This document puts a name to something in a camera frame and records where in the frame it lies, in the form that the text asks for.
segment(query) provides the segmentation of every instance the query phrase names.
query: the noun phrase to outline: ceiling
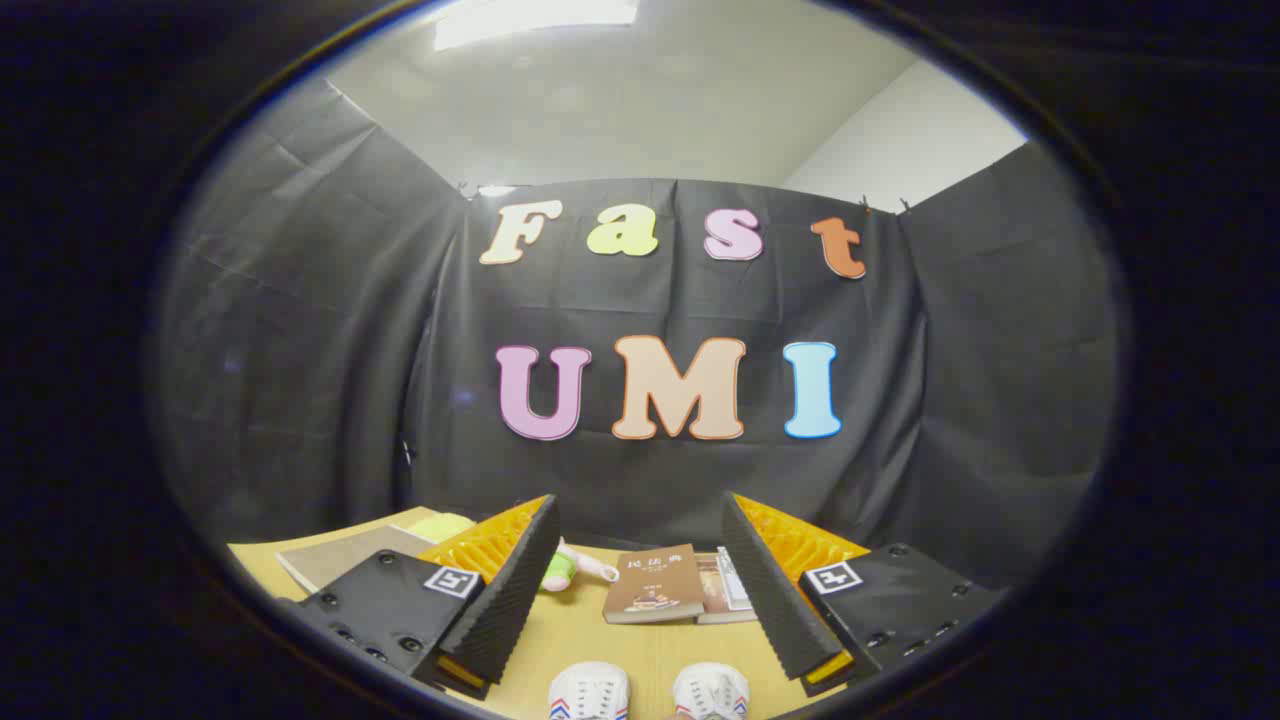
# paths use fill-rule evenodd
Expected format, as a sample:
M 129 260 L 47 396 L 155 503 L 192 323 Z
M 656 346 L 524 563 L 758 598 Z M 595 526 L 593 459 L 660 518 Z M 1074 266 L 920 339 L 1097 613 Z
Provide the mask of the ceiling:
M 781 186 L 915 59 L 801 0 L 640 0 L 630 27 L 439 53 L 434 33 L 431 18 L 384 32 L 329 79 L 467 188 L 607 177 Z

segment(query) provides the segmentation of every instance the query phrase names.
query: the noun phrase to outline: blue letter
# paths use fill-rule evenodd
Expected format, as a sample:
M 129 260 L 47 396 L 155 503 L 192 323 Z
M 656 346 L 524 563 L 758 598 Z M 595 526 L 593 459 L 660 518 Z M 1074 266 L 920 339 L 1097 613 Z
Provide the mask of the blue letter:
M 831 437 L 840 432 L 840 419 L 831 411 L 831 361 L 836 346 L 829 342 L 792 342 L 782 348 L 796 378 L 796 414 L 787 420 L 791 437 Z

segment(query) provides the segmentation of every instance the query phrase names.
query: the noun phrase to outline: green toy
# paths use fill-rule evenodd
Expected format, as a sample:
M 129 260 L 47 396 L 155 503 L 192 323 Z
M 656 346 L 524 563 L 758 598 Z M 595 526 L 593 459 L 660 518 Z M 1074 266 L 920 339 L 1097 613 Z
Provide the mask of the green toy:
M 617 568 L 605 565 L 590 555 L 582 555 L 564 544 L 564 538 L 561 538 L 559 547 L 556 548 L 556 555 L 552 556 L 552 561 L 547 566 L 547 574 L 543 575 L 543 589 L 559 592 L 567 588 L 579 570 L 611 583 L 618 580 Z

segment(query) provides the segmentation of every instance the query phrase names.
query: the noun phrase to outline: ceiling light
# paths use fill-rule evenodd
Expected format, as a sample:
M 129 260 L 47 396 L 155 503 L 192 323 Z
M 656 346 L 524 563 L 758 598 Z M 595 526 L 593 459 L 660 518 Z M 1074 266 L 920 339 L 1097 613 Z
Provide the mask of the ceiling light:
M 435 50 L 526 29 L 628 26 L 637 0 L 471 0 L 456 3 L 435 26 Z
M 498 197 L 499 195 L 507 195 L 508 192 L 516 190 L 520 186 L 516 184 L 481 184 L 476 188 L 476 192 L 484 195 L 485 197 Z

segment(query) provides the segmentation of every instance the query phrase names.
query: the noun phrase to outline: wooden table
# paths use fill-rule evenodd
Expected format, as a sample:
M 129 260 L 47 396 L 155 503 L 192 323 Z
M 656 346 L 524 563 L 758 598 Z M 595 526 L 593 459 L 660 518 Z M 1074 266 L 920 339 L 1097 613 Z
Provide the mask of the wooden table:
M 280 566 L 276 552 L 392 523 L 407 528 L 434 514 L 434 510 L 415 507 L 332 533 L 228 547 L 273 597 L 303 600 L 307 592 Z M 611 565 L 617 564 L 620 555 L 616 550 L 573 547 Z M 626 670 L 631 680 L 630 716 L 637 720 L 658 720 L 671 714 L 675 705 L 671 685 L 676 673 L 692 662 L 726 662 L 746 675 L 751 685 L 750 717 L 773 717 L 838 692 L 806 698 L 800 682 L 787 680 L 782 674 L 759 623 L 695 625 L 692 620 L 684 620 L 660 625 L 611 625 L 600 615 L 607 591 L 604 580 L 581 573 L 566 591 L 539 591 L 502 683 L 489 689 L 484 702 L 452 694 L 508 717 L 545 717 L 552 678 L 584 660 L 603 660 Z

